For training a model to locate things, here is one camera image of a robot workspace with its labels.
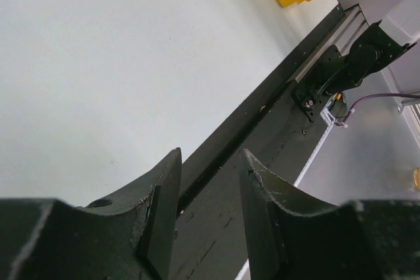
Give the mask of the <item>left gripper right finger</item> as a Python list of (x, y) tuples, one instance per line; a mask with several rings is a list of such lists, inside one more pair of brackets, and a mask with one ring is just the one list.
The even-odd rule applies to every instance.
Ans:
[(321, 201), (249, 150), (239, 173), (252, 279), (418, 279), (419, 203)]

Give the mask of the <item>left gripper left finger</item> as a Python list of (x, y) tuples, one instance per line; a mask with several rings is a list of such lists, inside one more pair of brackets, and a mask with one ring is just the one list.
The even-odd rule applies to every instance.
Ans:
[(86, 207), (1, 200), (2, 279), (167, 279), (182, 155)]

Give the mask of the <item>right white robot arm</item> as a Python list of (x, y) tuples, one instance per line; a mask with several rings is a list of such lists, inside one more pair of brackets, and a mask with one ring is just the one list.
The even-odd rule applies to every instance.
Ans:
[(310, 122), (326, 107), (329, 99), (358, 88), (417, 44), (400, 44), (389, 35), (382, 21), (368, 24), (358, 5), (345, 11), (345, 18), (321, 49), (304, 65), (292, 84), (293, 110)]

